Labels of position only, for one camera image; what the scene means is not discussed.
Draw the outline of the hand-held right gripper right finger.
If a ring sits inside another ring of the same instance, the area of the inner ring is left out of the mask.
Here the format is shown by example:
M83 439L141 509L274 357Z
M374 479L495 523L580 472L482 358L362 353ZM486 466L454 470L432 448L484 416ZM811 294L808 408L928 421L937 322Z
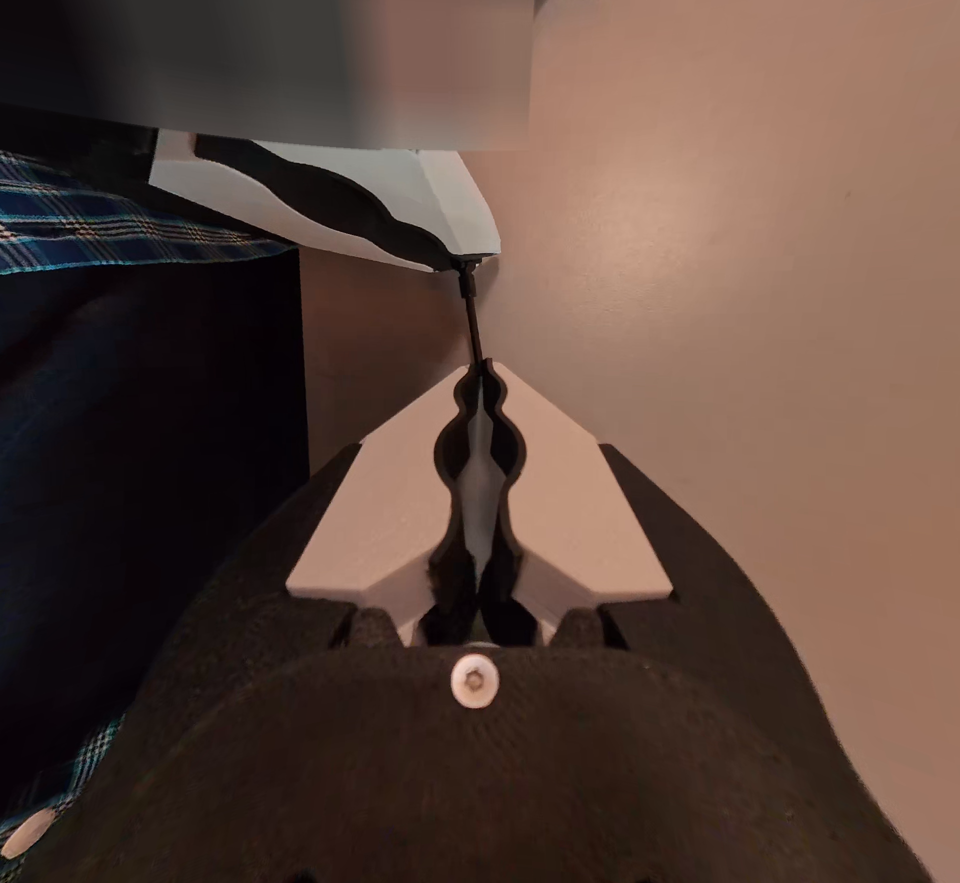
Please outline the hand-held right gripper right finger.
M574 610L667 599L673 584L597 439L486 360L489 457L503 480L486 561L496 645L546 644Z

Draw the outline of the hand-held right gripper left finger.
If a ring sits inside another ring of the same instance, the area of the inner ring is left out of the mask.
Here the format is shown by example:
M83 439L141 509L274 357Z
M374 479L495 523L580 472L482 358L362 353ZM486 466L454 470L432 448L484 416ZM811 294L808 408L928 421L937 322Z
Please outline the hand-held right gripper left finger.
M461 366L362 440L286 579L292 597L383 611L407 647L463 638L477 571L459 479L479 384Z

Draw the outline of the black lego spike piece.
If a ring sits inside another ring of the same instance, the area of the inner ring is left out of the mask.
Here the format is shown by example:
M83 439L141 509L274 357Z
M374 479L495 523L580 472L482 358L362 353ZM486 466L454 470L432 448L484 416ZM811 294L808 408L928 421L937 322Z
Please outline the black lego spike piece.
M459 292L466 315L471 365L477 370L482 368L485 360L477 314L475 279L475 273L481 267L483 260L484 257L481 255L455 256L451 259L451 268L458 278Z

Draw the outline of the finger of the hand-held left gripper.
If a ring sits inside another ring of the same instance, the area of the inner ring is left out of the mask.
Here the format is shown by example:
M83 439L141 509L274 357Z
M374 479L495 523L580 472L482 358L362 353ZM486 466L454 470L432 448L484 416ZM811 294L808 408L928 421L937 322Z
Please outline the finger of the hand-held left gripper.
M304 248L428 273L459 270L411 154L157 131L150 185Z
M373 193L392 217L431 232L452 255L487 260L501 253L494 216L458 152L262 141L256 145L286 161L358 184Z

